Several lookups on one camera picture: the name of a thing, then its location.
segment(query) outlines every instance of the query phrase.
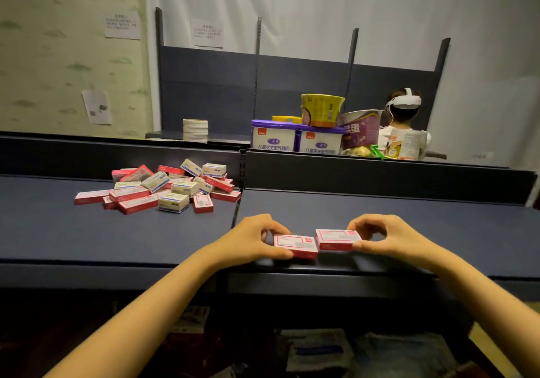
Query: green wallpaper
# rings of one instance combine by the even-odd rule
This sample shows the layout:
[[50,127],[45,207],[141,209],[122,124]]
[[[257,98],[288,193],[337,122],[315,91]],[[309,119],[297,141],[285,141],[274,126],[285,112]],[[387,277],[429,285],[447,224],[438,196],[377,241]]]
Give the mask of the green wallpaper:
[[[138,10],[142,40],[105,38],[102,11]],[[107,93],[112,126],[83,89]],[[0,0],[0,130],[143,138],[152,130],[144,0]]]

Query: purple lid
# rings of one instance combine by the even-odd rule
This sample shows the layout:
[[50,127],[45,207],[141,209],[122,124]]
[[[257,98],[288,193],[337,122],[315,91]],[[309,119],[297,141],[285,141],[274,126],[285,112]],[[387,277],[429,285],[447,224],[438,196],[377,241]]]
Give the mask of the purple lid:
[[297,123],[298,130],[303,132],[320,132],[320,133],[338,133],[340,135],[345,134],[345,128],[336,126],[334,128],[319,128],[318,126],[301,125]]
[[251,121],[251,126],[274,129],[298,129],[300,124],[293,122],[267,121],[265,119],[253,119]]

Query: person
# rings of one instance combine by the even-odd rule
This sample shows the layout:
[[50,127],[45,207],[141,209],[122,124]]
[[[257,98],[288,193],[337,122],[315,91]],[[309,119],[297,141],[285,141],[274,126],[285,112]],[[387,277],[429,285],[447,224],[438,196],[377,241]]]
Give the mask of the person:
[[[524,377],[540,372],[540,314],[469,263],[436,245],[393,215],[352,220],[359,252],[386,254],[423,267],[445,282]],[[268,232],[289,234],[269,214],[244,218],[202,247],[90,335],[46,378],[136,377],[165,339],[199,287],[216,271],[259,258],[290,259],[293,253],[263,242]],[[382,241],[370,241],[375,233]]]
[[[411,88],[400,88],[388,95],[383,114],[390,121],[388,126],[379,129],[379,149],[384,150],[390,140],[392,129],[412,129],[411,120],[418,114],[422,96],[420,91]],[[426,149],[431,142],[431,134],[428,132],[426,140]]]

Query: white curtain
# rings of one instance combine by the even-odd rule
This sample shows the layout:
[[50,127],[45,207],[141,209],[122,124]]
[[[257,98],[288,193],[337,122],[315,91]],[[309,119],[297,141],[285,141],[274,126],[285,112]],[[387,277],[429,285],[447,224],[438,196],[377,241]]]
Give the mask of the white curtain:
[[451,37],[429,129],[431,148],[456,163],[495,152],[492,165],[512,164],[540,102],[540,0],[146,1],[154,124],[155,7],[165,44],[178,47],[195,48],[190,20],[198,18],[223,21],[224,50],[254,53],[262,17],[261,54],[347,61],[358,27],[357,64],[433,70]]

